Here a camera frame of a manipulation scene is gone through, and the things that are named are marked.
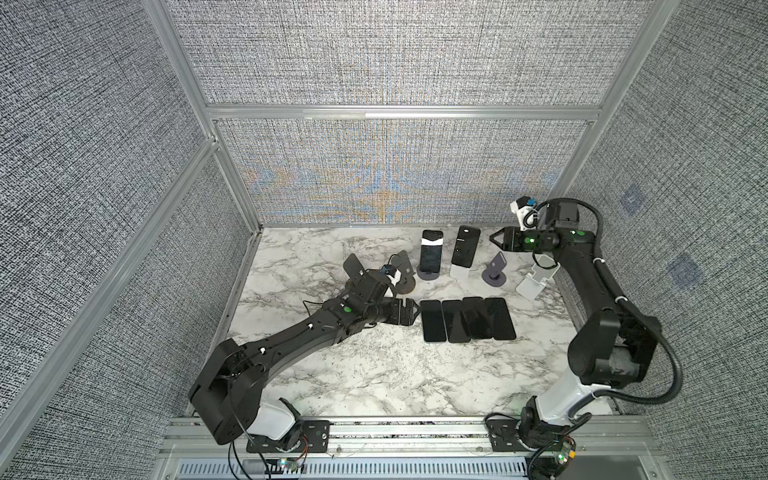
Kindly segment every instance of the black cable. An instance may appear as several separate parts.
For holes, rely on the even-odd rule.
[[[232,445],[235,444],[235,441],[233,440],[230,442],[230,447],[227,450],[227,466],[230,468],[230,473],[236,480],[240,480],[240,477],[237,476],[234,469],[232,468]]]
[[[304,304],[304,308],[306,309],[307,316],[312,316],[312,313],[310,313],[310,308],[307,306],[307,303],[309,303],[310,305],[323,305],[322,303],[310,302],[309,300],[302,300],[301,303]]]
[[[531,211],[525,214],[525,217],[523,217],[523,227],[525,228],[536,228],[536,223],[528,223],[528,218],[530,218],[531,215],[537,214],[538,215],[538,209],[532,208]]]
[[[555,265],[552,265],[552,266],[543,266],[538,262],[538,260],[536,260],[535,253],[531,252],[531,257],[533,257],[533,263],[535,263],[536,266],[538,266],[539,268],[543,268],[544,270],[552,270],[553,268],[557,268],[559,265],[559,263],[556,263]]]
[[[246,360],[254,357],[255,355],[256,354],[246,356],[244,359],[240,360],[234,366],[233,369],[236,369],[243,362],[245,362]],[[230,407],[232,408],[232,416],[235,418],[235,420],[237,421],[237,424],[243,430],[243,434],[245,434],[246,438],[248,438],[248,442],[250,442],[250,444],[253,445],[253,447],[256,449],[256,453],[258,453],[259,457],[261,457],[261,461],[264,463],[264,468],[266,469],[267,478],[272,480],[272,472],[271,472],[269,464],[266,463],[266,458],[264,458],[264,455],[261,455],[261,451],[259,450],[259,447],[256,445],[256,442],[253,441],[253,438],[250,436],[250,433],[248,433],[247,429],[245,428],[245,426],[243,426],[243,423],[240,421],[240,418],[237,416],[237,413],[235,412],[235,405],[234,405],[234,402],[232,401],[232,396],[230,395],[231,391],[232,391],[232,377],[227,379],[227,397],[229,397],[229,399],[230,399]],[[237,457],[237,450],[235,449],[235,446],[234,446],[234,440],[232,441],[232,451],[235,452],[235,458],[237,459],[237,464],[240,465],[240,468],[243,468],[243,465],[240,463],[240,459]],[[246,477],[248,477],[249,480],[253,480],[250,476],[248,476],[247,472],[245,471],[245,468],[243,468],[243,473],[245,473]]]
[[[594,215],[596,221],[598,222],[598,228],[597,231],[594,234],[594,243],[592,244],[592,263],[595,265],[595,269],[598,272],[598,276],[600,276],[601,280],[603,280],[603,283],[608,288],[608,291],[611,292],[611,295],[617,299],[620,303],[619,305],[622,306],[625,310],[629,312],[635,319],[637,319],[640,324],[645,327],[645,329],[650,332],[650,334],[653,336],[653,338],[661,345],[661,347],[664,349],[664,352],[667,354],[667,357],[670,360],[670,364],[672,365],[672,384],[670,385],[670,388],[663,394],[653,397],[639,397],[634,395],[629,395],[627,393],[617,392],[615,390],[597,390],[596,392],[592,392],[591,396],[584,397],[583,399],[579,400],[575,405],[573,405],[568,410],[568,417],[573,420],[574,416],[576,415],[576,412],[584,408],[589,402],[596,399],[597,397],[601,396],[609,396],[615,399],[624,400],[625,402],[631,402],[631,403],[639,403],[641,405],[660,405],[662,403],[669,402],[673,398],[677,396],[678,393],[680,393],[680,390],[683,388],[683,366],[680,362],[680,359],[677,357],[677,354],[672,349],[672,345],[669,344],[666,338],[664,338],[663,335],[661,335],[661,332],[659,332],[655,326],[651,325],[647,319],[645,318],[645,315],[629,300],[627,300],[626,296],[624,295],[624,291],[621,289],[621,286],[618,284],[616,279],[614,278],[611,271],[608,269],[608,267],[605,265],[605,260],[602,258],[602,249],[600,247],[600,240],[603,237],[603,216],[600,214],[597,208],[592,207],[587,202],[576,200],[575,198],[554,198],[551,200],[545,201],[542,206],[550,204],[555,201],[566,201],[566,202],[572,202],[581,205],[582,207],[586,208],[592,214]]]
[[[503,435],[501,433],[499,433],[499,432],[496,432],[488,424],[488,420],[490,420],[491,417],[505,417],[505,418],[510,419],[510,420],[520,420],[517,417],[513,417],[513,416],[510,416],[510,415],[507,415],[506,413],[500,413],[500,412],[491,412],[491,413],[487,414],[485,417],[483,417],[482,422],[483,422],[483,424],[485,424],[485,429],[487,429],[490,433],[492,433],[492,434],[494,434],[494,435],[496,435],[498,437],[502,437]]]
[[[592,414],[591,414],[591,413],[585,413],[585,414],[583,414],[583,415],[582,415],[581,417],[579,417],[579,418],[580,418],[580,420],[579,420],[578,422],[576,422],[576,423],[574,423],[573,425],[571,425],[571,427],[570,427],[568,430],[566,430],[565,432],[563,432],[563,433],[559,434],[559,435],[560,435],[560,437],[561,437],[560,439],[558,439],[558,440],[553,440],[553,441],[552,441],[552,442],[550,442],[548,445],[544,445],[544,446],[543,446],[543,447],[541,447],[539,450],[536,450],[536,452],[534,452],[534,454],[533,454],[533,455],[531,455],[531,459],[530,459],[530,461],[528,461],[528,475],[529,475],[529,476],[530,476],[530,474],[531,474],[531,470],[532,470],[532,467],[533,467],[533,462],[535,462],[535,461],[536,461],[536,459],[537,459],[537,458],[539,458],[539,457],[541,456],[541,454],[542,454],[542,453],[544,453],[545,451],[547,451],[547,450],[551,449],[553,446],[557,445],[559,442],[562,442],[562,441],[563,441],[564,439],[566,439],[566,438],[567,438],[567,437],[568,437],[568,436],[569,436],[569,435],[570,435],[570,434],[571,434],[571,433],[572,433],[574,430],[576,430],[577,428],[581,427],[583,424],[587,423],[587,420],[589,420],[589,419],[591,419],[591,418],[592,418]]]
[[[248,475],[248,472],[245,471],[245,467],[243,467],[243,463],[240,461],[240,457],[237,454],[237,448],[235,447],[235,441],[233,440],[230,442],[230,447],[232,447],[232,451],[235,453],[235,460],[237,460],[237,464],[240,466],[240,470],[243,471],[243,474],[248,478],[248,480],[253,480],[250,475]]]

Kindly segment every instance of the enclosure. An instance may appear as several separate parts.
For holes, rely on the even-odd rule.
[[[416,265],[425,228],[445,233],[444,269],[459,225],[480,246],[467,283],[443,270],[410,296],[503,296],[518,339],[458,349],[422,342],[420,320],[378,325],[264,395],[337,422],[518,414],[587,321],[563,269],[536,300],[515,293],[529,255],[507,256],[501,289],[480,278],[525,195],[602,212],[605,259],[684,365],[674,401],[602,402],[597,425],[650,429],[642,475],[766,478],[766,3],[0,9],[2,478],[163,478],[171,446],[207,434],[184,430],[187,392],[218,343],[304,319],[351,253]],[[626,391],[669,378],[657,350]]]

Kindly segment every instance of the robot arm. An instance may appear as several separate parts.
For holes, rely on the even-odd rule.
[[[189,400],[218,444],[245,431],[279,439],[286,450],[295,443],[301,435],[300,422],[289,403],[269,404],[260,412],[264,386],[310,353],[361,332],[367,323],[399,314],[392,312],[402,308],[394,297],[412,290],[408,283],[414,280],[407,254],[393,257],[396,266],[365,270],[350,255],[344,262],[350,277],[344,290],[304,321],[265,339],[243,345],[227,339],[216,346],[190,389]],[[387,293],[392,298],[385,298]]]
[[[597,233],[579,229],[579,206],[595,214]],[[589,420],[590,414],[576,415],[593,399],[612,396],[661,404],[678,394],[683,375],[679,359],[661,335],[658,319],[643,315],[607,268],[600,249],[600,213],[570,198],[549,200],[536,210],[535,228],[529,224],[505,227],[490,240],[505,251],[551,254],[571,276],[588,318],[568,346],[569,370],[547,392],[531,398],[521,413],[520,440],[529,447],[544,448]],[[643,380],[657,344],[672,364],[674,377],[667,392],[648,398],[618,392]]]

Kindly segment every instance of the smartphone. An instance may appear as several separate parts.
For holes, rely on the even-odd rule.
[[[479,296],[467,296],[462,300],[462,314],[469,327],[469,336],[472,339],[493,338],[491,319],[485,308],[485,302]]]
[[[422,232],[422,256],[419,270],[424,273],[440,273],[442,260],[442,232],[440,230],[424,230]]]
[[[424,341],[427,343],[445,342],[448,337],[445,334],[445,322],[442,319],[440,300],[424,300],[421,307]]]
[[[453,249],[451,264],[469,268],[475,259],[475,251],[480,241],[480,229],[461,225],[456,236],[456,247]]]
[[[485,308],[491,317],[493,338],[497,340],[514,340],[518,338],[515,326],[512,325],[512,318],[509,316],[507,300],[503,298],[487,298],[485,299]]]
[[[445,321],[445,333],[450,343],[467,343],[469,327],[462,315],[461,300],[443,300],[442,318]]]

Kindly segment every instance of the ventilation grille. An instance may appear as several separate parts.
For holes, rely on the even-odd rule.
[[[249,473],[263,474],[261,461],[246,462]],[[242,469],[233,463],[233,470]],[[298,475],[272,472],[277,478]],[[310,458],[301,478],[510,478],[525,477],[525,457],[494,458]],[[232,478],[227,460],[182,460],[179,480]]]

